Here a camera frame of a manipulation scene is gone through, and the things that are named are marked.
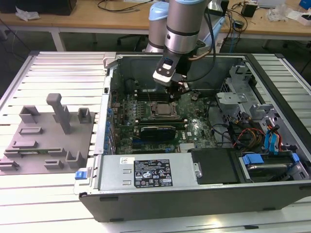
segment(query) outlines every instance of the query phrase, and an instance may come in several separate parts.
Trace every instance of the blue latch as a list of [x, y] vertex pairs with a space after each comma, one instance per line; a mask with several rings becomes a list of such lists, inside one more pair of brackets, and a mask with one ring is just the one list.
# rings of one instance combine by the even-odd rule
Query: blue latch
[[76, 171], [75, 177], [76, 180], [86, 180], [87, 171]]
[[292, 154], [293, 160], [295, 161], [295, 164], [298, 163], [300, 161], [298, 155], [296, 153]]
[[263, 164], [264, 161], [260, 154], [246, 154], [242, 157], [245, 165], [248, 164]]

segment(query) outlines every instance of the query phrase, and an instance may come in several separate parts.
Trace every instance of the red wire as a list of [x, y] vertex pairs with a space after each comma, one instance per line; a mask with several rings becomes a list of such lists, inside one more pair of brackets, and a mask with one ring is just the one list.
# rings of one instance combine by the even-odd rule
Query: red wire
[[240, 135], [238, 136], [238, 140], [240, 139], [240, 137], [244, 134], [244, 132], [245, 131], [247, 131], [247, 130], [255, 130], [255, 131], [259, 131], [261, 134], [263, 134], [263, 135], [265, 135], [264, 133], [263, 133], [263, 131], [262, 130], [260, 130], [260, 129], [256, 129], [256, 128], [247, 128], [247, 129], [244, 129], [244, 130], [242, 130], [242, 132], [240, 133]]

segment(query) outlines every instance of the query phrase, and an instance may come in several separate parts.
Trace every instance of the wooden table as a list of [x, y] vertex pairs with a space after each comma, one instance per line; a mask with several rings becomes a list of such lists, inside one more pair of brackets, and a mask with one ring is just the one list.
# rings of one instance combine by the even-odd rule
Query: wooden table
[[[232, 5], [240, 2], [240, 0], [230, 0], [229, 9]], [[299, 6], [300, 0], [287, 0], [286, 4], [293, 10], [305, 12]], [[241, 13], [242, 7], [237, 7], [234, 11]], [[252, 18], [247, 17], [248, 27], [245, 32], [241, 34], [241, 38], [250, 39], [276, 39], [276, 40], [310, 40], [311, 27], [303, 26], [299, 22], [288, 19], [287, 21], [270, 22], [267, 18], [267, 9], [258, 9]], [[238, 14], [233, 13], [235, 20], [245, 22], [245, 20]], [[229, 20], [226, 21], [218, 36], [218, 41], [227, 36], [229, 31]]]
[[[70, 16], [40, 14], [41, 19], [28, 22], [19, 19], [15, 14], [0, 14], [0, 18], [12, 30], [50, 32], [57, 51], [66, 50], [59, 35], [61, 32], [148, 34], [148, 17], [152, 4], [139, 6], [137, 12], [117, 14], [99, 9], [98, 2], [98, 0], [78, 0]], [[122, 9], [133, 5], [136, 3], [113, 0], [106, 7]], [[0, 30], [7, 30], [7, 28], [0, 23]]]
[[[239, 1], [241, 0], [230, 0], [229, 8]], [[287, 4], [292, 9], [299, 10], [299, 1], [287, 0]], [[15, 14], [0, 14], [0, 18], [12, 30], [50, 32], [58, 51], [66, 50], [60, 32], [93, 33], [93, 35], [96, 33], [148, 34], [151, 4], [139, 6], [138, 12], [116, 14], [99, 9], [97, 3], [97, 0], [78, 0], [70, 16], [40, 15], [41, 19], [29, 22], [17, 18]], [[107, 8], [121, 9], [135, 4], [113, 0], [107, 4]], [[238, 7], [235, 10], [241, 12], [241, 9]], [[266, 9], [258, 9], [252, 18], [247, 18], [248, 27], [241, 34], [242, 38], [311, 40], [311, 27], [303, 26], [292, 19], [288, 19], [287, 22], [269, 22], [266, 12]], [[0, 24], [0, 30], [7, 30], [7, 28]], [[224, 23], [218, 41], [226, 37], [228, 30], [228, 25]]]

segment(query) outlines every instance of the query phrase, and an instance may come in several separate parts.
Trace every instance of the white paper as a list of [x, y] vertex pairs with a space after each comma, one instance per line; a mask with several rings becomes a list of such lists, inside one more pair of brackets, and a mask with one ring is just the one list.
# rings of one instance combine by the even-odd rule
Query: white paper
[[27, 12], [27, 11], [22, 11], [20, 9], [18, 9], [16, 7], [17, 12], [15, 13], [15, 15], [19, 18], [21, 18], [22, 20], [28, 21], [28, 20], [32, 20], [32, 19], [39, 19], [39, 13], [38, 12]]
[[120, 164], [134, 164], [135, 157], [121, 157]]
[[291, 11], [289, 11], [289, 12], [287, 13], [286, 17], [287, 17], [287, 18], [291, 18], [291, 19], [293, 19], [293, 20], [298, 20], [298, 18], [301, 17], [302, 14], [303, 14], [303, 13], [301, 13], [301, 12], [291, 10]]

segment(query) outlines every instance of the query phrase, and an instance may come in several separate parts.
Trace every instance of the black box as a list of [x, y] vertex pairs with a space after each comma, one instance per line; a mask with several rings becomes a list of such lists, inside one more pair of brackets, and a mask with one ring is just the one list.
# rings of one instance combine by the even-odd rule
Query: black box
[[0, 11], [1, 13], [15, 13], [16, 6], [28, 12], [69, 16], [76, 3], [77, 0], [0, 0]]
[[258, 5], [244, 3], [241, 15], [244, 17], [253, 17]]

